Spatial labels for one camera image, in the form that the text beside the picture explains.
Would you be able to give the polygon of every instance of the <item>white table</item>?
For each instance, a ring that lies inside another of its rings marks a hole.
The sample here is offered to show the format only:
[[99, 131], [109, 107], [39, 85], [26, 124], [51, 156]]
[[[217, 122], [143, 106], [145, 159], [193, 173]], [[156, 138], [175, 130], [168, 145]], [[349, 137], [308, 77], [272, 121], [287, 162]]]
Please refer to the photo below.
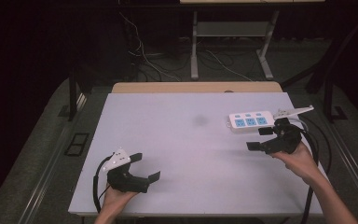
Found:
[[[124, 217], [300, 215], [308, 186], [281, 161], [246, 147], [274, 135], [235, 134], [227, 127], [230, 113], [279, 108], [293, 108], [284, 92], [109, 94], [69, 212], [96, 215], [92, 177], [105, 157], [123, 147], [144, 153], [131, 174], [161, 171], [146, 194], [129, 202]], [[105, 184], [100, 172], [100, 193]], [[315, 197], [310, 213], [322, 214]]]

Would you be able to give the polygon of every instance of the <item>power strip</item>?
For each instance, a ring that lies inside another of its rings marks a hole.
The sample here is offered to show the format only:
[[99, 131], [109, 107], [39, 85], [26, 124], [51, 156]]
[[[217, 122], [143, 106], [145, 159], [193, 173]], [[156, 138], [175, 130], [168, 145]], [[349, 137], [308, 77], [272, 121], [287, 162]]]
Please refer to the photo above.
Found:
[[273, 127], [275, 119], [269, 111], [230, 114], [229, 128], [234, 133], [257, 132], [259, 128]]

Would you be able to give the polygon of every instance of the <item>metal stand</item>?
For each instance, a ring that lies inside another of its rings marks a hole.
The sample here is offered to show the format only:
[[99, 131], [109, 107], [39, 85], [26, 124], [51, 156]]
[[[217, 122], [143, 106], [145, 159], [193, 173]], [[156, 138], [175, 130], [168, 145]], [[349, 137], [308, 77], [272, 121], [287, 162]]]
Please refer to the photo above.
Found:
[[199, 79], [199, 68], [197, 62], [197, 36], [264, 36], [265, 41], [261, 49], [256, 51], [266, 79], [273, 79], [269, 64], [267, 63], [266, 53], [269, 42], [274, 32], [275, 24], [278, 19], [279, 11], [274, 11], [270, 21], [200, 21], [197, 20], [197, 11], [193, 17], [193, 36], [191, 51], [191, 79]]

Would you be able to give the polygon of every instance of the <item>gray floor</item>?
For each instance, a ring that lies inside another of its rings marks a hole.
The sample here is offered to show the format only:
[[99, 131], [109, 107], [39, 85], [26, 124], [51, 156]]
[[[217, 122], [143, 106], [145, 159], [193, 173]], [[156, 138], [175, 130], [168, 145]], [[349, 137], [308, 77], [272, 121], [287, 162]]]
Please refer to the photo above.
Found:
[[[247, 76], [253, 81], [265, 80], [255, 49], [261, 46], [257, 39], [243, 39], [235, 43], [215, 43], [202, 40], [199, 43], [200, 80], [199, 81], [246, 81], [246, 78], [228, 72], [216, 62], [213, 55], [205, 49], [215, 53], [227, 67]], [[304, 69], [316, 63], [329, 46], [328, 40], [304, 40], [301, 42], [283, 40], [273, 41], [268, 49], [267, 59], [274, 80], [285, 81]], [[188, 49], [179, 58], [160, 57], [157, 51], [148, 50], [147, 56], [151, 62], [167, 70], [180, 68], [174, 72], [166, 72], [163, 81], [176, 81], [172, 76], [179, 76], [182, 81], [191, 81]], [[158, 74], [148, 66], [141, 69], [147, 74], [140, 73], [138, 81], [153, 81]], [[309, 95], [304, 86], [304, 78], [286, 89], [295, 107], [314, 105], [315, 110], [304, 115], [312, 120], [327, 135], [332, 146], [332, 166], [329, 179], [337, 190], [338, 195], [358, 218], [358, 186], [353, 180], [345, 163], [340, 157], [340, 144], [344, 144], [351, 152], [358, 164], [358, 111], [348, 101], [339, 89], [334, 90], [334, 105], [341, 106], [349, 119], [338, 120], [334, 124], [325, 121], [321, 113], [322, 92]], [[34, 127], [18, 160], [13, 166], [7, 180], [0, 189], [0, 223], [81, 223], [81, 218], [67, 212], [71, 202], [76, 181], [87, 156], [88, 147], [98, 124], [103, 109], [105, 97], [111, 91], [110, 86], [95, 86], [91, 94], [86, 94], [79, 101], [79, 112], [73, 121], [61, 117], [62, 108], [68, 106], [68, 81], [51, 96], [45, 112]], [[321, 164], [326, 168], [328, 151], [322, 134], [312, 123], [308, 122], [310, 131], [314, 133], [321, 149]], [[85, 151], [80, 157], [64, 156], [75, 133], [89, 133]], [[92, 223], [94, 217], [86, 217], [85, 223]], [[284, 217], [261, 217], [267, 224], [278, 224]], [[299, 223], [301, 217], [291, 217], [285, 223]], [[310, 217], [310, 224], [324, 223], [322, 217]]]

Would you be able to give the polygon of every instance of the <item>wire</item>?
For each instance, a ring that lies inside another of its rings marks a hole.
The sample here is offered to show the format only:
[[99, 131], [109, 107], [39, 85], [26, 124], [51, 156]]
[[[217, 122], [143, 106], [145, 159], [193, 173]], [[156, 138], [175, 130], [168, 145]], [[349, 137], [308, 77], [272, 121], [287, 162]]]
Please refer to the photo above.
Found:
[[[222, 64], [219, 63], [215, 58], [208, 58], [208, 57], [205, 57], [205, 56], [202, 55], [202, 54], [198, 54], [198, 56], [200, 56], [200, 59], [203, 58], [203, 59], [205, 59], [205, 60], [207, 60], [207, 61], [209, 61], [209, 62], [211, 62], [211, 63], [213, 63], [213, 64], [219, 65], [219, 67], [213, 68], [213, 67], [209, 66], [208, 64], [206, 64], [204, 61], [202, 61], [202, 63], [203, 63], [205, 66], [207, 66], [207, 67], [209, 67], [209, 68], [211, 68], [211, 69], [213, 69], [213, 70], [224, 70], [224, 69], [225, 69], [224, 67], [221, 66]], [[230, 65], [227, 65], [227, 64], [223, 63], [222, 60], [220, 60], [220, 62], [222, 62], [224, 66], [231, 66], [232, 64], [234, 64], [234, 62], [233, 62], [233, 60], [231, 59], [231, 57], [230, 57], [230, 60], [231, 60], [231, 64], [230, 64]]]
[[187, 63], [190, 61], [190, 57], [191, 57], [191, 54], [188, 54], [188, 56], [186, 57], [186, 60], [185, 60], [185, 62], [184, 62], [183, 65], [181, 65], [181, 66], [179, 66], [179, 67], [177, 67], [177, 68], [170, 68], [170, 69], [165, 68], [165, 67], [161, 66], [160, 64], [153, 63], [152, 61], [150, 61], [150, 59], [149, 59], [149, 61], [150, 61], [152, 64], [154, 64], [155, 66], [160, 67], [162, 70], [165, 70], [166, 72], [173, 72], [173, 71], [179, 71], [179, 70], [181, 70], [181, 69], [184, 69], [184, 68], [186, 67]]
[[160, 74], [166, 76], [166, 77], [170, 77], [170, 78], [174, 78], [176, 79], [176, 81], [181, 81], [178, 77], [173, 77], [173, 76], [170, 76], [168, 74], [166, 74], [165, 72], [159, 70], [155, 65], [153, 65], [148, 59], [147, 57], [145, 56], [145, 47], [144, 47], [144, 44], [141, 42], [141, 52], [142, 52], [142, 55], [144, 55], [144, 59], [145, 61], [150, 65], [152, 66], [154, 69], [156, 69], [156, 71], [158, 71]]
[[101, 200], [101, 198], [103, 197], [103, 195], [106, 193], [106, 191], [107, 191], [109, 188], [110, 188], [110, 185], [108, 185], [108, 186], [106, 187], [106, 189], [101, 193], [100, 197], [98, 198], [98, 201]]
[[[310, 138], [310, 133], [302, 129], [300, 129], [300, 131], [303, 133], [304, 137], [307, 139], [307, 142], [310, 144], [310, 150], [312, 151], [313, 160], [315, 161], [316, 164], [318, 164], [318, 160], [319, 160], [318, 151], [315, 149], [315, 145], [313, 144], [313, 141]], [[310, 203], [312, 201], [312, 194], [313, 194], [313, 189], [309, 187], [307, 200], [304, 208], [304, 214], [301, 219], [301, 224], [307, 223], [308, 216], [310, 215]]]
[[142, 42], [141, 40], [141, 37], [139, 36], [139, 33], [138, 33], [138, 27], [133, 23], [131, 22], [129, 19], [127, 19], [121, 12], [119, 12], [118, 14], [120, 14], [120, 16], [126, 21], [128, 22], [129, 24], [131, 24], [134, 28], [135, 28], [135, 33], [136, 33], [136, 36], [138, 38], [138, 41], [139, 41], [139, 47], [136, 49], [136, 50], [141, 50], [141, 55], [144, 56], [144, 59], [145, 61], [150, 65], [152, 66], [156, 71], [158, 71], [160, 74], [166, 76], [166, 77], [170, 77], [170, 78], [174, 78], [176, 81], [182, 81], [181, 78], [179, 77], [175, 77], [175, 76], [170, 76], [168, 75], [167, 73], [161, 71], [160, 69], [158, 69], [155, 65], [153, 65], [146, 57], [146, 54], [145, 54], [145, 46], [144, 46], [144, 43]]
[[148, 75], [148, 74], [146, 73], [146, 71], [144, 71], [147, 76], [149, 76], [150, 78], [152, 78], [152, 79], [155, 80], [155, 81], [159, 81], [159, 82], [162, 81], [162, 76], [161, 76], [161, 73], [160, 73], [160, 72], [156, 71], [156, 70], [154, 69], [154, 67], [150, 66], [150, 65], [147, 64], [147, 63], [144, 63], [143, 65], [144, 65], [144, 66], [147, 66], [147, 67], [149, 67], [149, 68], [152, 68], [153, 71], [157, 72], [158, 79], [155, 79], [155, 78], [152, 77], [151, 75]]
[[130, 50], [128, 51], [129, 54], [135, 56], [135, 57], [141, 57], [142, 55], [140, 54], [136, 54], [136, 53], [132, 53]]
[[145, 79], [146, 79], [146, 82], [148, 82], [149, 80], [148, 80], [148, 78], [147, 78], [147, 74], [146, 74], [144, 71], [141, 71], [141, 70], [138, 70], [138, 71], [139, 71], [139, 73], [144, 74]]
[[159, 72], [158, 72], [158, 77], [159, 77], [159, 79], [156, 79], [156, 78], [152, 77], [151, 75], [147, 74], [146, 71], [143, 71], [143, 70], [141, 70], [141, 69], [139, 69], [139, 72], [145, 75], [145, 77], [146, 77], [146, 82], [148, 81], [148, 80], [147, 80], [148, 77], [150, 77], [151, 79], [153, 79], [153, 80], [155, 80], [155, 81], [157, 81], [157, 82], [161, 82], [161, 81], [162, 81], [161, 74], [160, 74]]
[[203, 60], [208, 60], [208, 58], [206, 58], [205, 56], [203, 56], [202, 54], [197, 54], [197, 59], [207, 68], [210, 68], [210, 69], [213, 69], [213, 70], [217, 70], [217, 71], [222, 71], [222, 70], [225, 70], [224, 67], [222, 66], [219, 66], [218, 68], [216, 67], [212, 67], [210, 65], [208, 65], [205, 61]]
[[206, 50], [206, 51], [207, 51], [208, 53], [212, 54], [212, 56], [214, 56], [215, 59], [222, 65], [222, 67], [224, 67], [224, 68], [226, 68], [226, 70], [228, 70], [228, 72], [231, 72], [231, 73], [236, 74], [236, 75], [238, 75], [238, 76], [240, 76], [240, 77], [244, 77], [244, 78], [248, 79], [249, 81], [252, 81], [250, 78], [248, 78], [248, 77], [246, 77], [246, 76], [244, 76], [244, 75], [241, 75], [241, 74], [239, 74], [239, 73], [237, 73], [237, 72], [234, 72], [234, 71], [232, 71], [231, 69], [227, 68], [212, 52], [210, 52], [209, 50]]
[[[231, 57], [230, 55], [228, 55], [227, 53], [223, 53], [223, 52], [213, 53], [213, 52], [211, 52], [210, 50], [207, 50], [207, 49], [206, 49], [205, 51], [206, 51], [206, 52], [209, 51], [208, 53], [213, 56], [212, 59], [206, 58], [208, 61], [210, 61], [210, 62], [212, 62], [212, 63], [216, 63], [216, 64], [219, 64], [219, 65], [223, 64], [225, 67], [228, 67], [228, 66], [231, 66], [231, 65], [234, 64], [234, 60], [233, 60], [232, 57]], [[230, 62], [229, 62], [229, 63], [224, 63], [221, 59], [217, 60], [217, 62], [216, 62], [216, 56], [215, 56], [216, 54], [221, 54], [221, 55], [227, 56], [227, 57], [229, 58]]]
[[289, 120], [294, 120], [294, 121], [297, 121], [297, 122], [300, 122], [304, 125], [304, 129], [308, 132], [310, 129], [308, 128], [308, 125], [306, 122], [302, 121], [301, 119], [295, 119], [295, 118], [288, 118]]
[[100, 165], [97, 168], [97, 171], [95, 172], [95, 176], [92, 179], [92, 198], [94, 200], [94, 205], [95, 205], [95, 208], [97, 209], [98, 213], [101, 212], [100, 200], [98, 198], [98, 175], [100, 173], [100, 170], [101, 170], [101, 167], [103, 166], [103, 164], [106, 161], [109, 161], [110, 158], [112, 158], [112, 156], [108, 156], [105, 159], [103, 159], [103, 161], [101, 161]]
[[311, 123], [316, 129], [318, 129], [318, 131], [322, 134], [322, 136], [324, 137], [324, 141], [327, 144], [327, 151], [328, 151], [328, 163], [327, 163], [327, 168], [325, 170], [325, 173], [328, 175], [330, 173], [330, 169], [331, 169], [331, 164], [333, 161], [333, 153], [332, 153], [332, 148], [330, 145], [330, 142], [328, 141], [327, 135], [324, 133], [324, 131], [318, 126], [316, 125], [315, 122], [313, 122], [311, 119], [305, 117], [304, 115], [300, 115], [302, 119], [306, 119], [309, 123]]

